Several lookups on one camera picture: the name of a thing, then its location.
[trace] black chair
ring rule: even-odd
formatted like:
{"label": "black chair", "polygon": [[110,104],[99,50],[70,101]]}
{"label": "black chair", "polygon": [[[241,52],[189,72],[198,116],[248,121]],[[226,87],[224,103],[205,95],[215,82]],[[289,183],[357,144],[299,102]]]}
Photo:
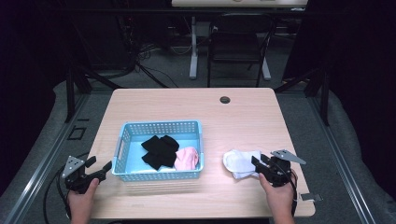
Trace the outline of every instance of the black chair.
{"label": "black chair", "polygon": [[[216,17],[209,25],[207,87],[211,79],[256,80],[259,87],[265,51],[275,28],[274,20],[261,13],[227,13]],[[212,63],[246,63],[248,69],[253,64],[260,67],[254,78],[215,78],[211,76]]]}

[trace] plastic basket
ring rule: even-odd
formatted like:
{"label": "plastic basket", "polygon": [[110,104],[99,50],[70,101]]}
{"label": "plastic basket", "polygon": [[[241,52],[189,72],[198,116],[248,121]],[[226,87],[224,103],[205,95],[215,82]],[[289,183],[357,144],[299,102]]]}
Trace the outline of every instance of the plastic basket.
{"label": "plastic basket", "polygon": [[[177,171],[162,166],[159,171],[146,164],[142,157],[147,151],[141,144],[153,135],[174,138],[179,148],[195,147],[199,161],[195,170]],[[202,125],[198,120],[126,122],[122,125],[113,158],[112,174],[123,181],[146,181],[198,178],[204,168]]]}

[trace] white desk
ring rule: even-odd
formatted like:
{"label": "white desk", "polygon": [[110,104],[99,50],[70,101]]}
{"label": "white desk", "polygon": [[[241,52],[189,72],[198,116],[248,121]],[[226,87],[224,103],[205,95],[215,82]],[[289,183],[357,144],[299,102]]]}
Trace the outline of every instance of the white desk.
{"label": "white desk", "polygon": [[[219,98],[228,96],[223,104]],[[113,159],[126,121],[198,119],[202,123],[205,166],[198,179],[123,182],[110,172],[95,196],[93,218],[175,219],[270,217],[265,192],[255,177],[235,180],[222,164],[225,152],[273,150],[295,153],[274,91],[265,88],[120,89],[113,92],[92,145],[97,162],[87,173]],[[308,193],[300,164],[298,193]],[[297,217],[315,213],[299,202]]]}
{"label": "white desk", "polygon": [[[308,0],[172,0],[173,7],[305,7]],[[198,49],[196,48],[196,21],[191,22],[191,65],[190,79],[197,77]],[[264,80],[271,80],[267,61],[262,65]]]}

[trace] human hand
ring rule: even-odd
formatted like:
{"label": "human hand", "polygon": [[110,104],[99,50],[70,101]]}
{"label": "human hand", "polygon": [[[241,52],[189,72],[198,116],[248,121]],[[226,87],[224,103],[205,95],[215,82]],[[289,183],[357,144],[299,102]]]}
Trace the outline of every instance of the human hand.
{"label": "human hand", "polygon": [[67,195],[67,201],[70,206],[72,215],[72,224],[86,224],[90,221],[93,206],[93,195],[99,185],[99,179],[91,181],[85,194],[79,194],[77,191],[70,190]]}
{"label": "human hand", "polygon": [[[291,175],[294,185],[297,182],[297,175]],[[259,174],[260,184],[267,195],[267,203],[273,214],[275,223],[294,223],[291,215],[291,207],[294,196],[294,189],[291,183],[282,187],[274,188],[263,174]]]}

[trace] white sock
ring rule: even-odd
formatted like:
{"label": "white sock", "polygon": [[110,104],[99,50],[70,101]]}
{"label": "white sock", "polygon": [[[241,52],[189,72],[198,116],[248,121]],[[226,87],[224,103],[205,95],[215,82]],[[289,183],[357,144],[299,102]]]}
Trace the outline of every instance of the white sock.
{"label": "white sock", "polygon": [[258,176],[256,167],[251,163],[251,156],[259,158],[262,153],[259,150],[242,152],[232,149],[223,156],[224,166],[233,173],[235,179],[244,178],[249,175]]}

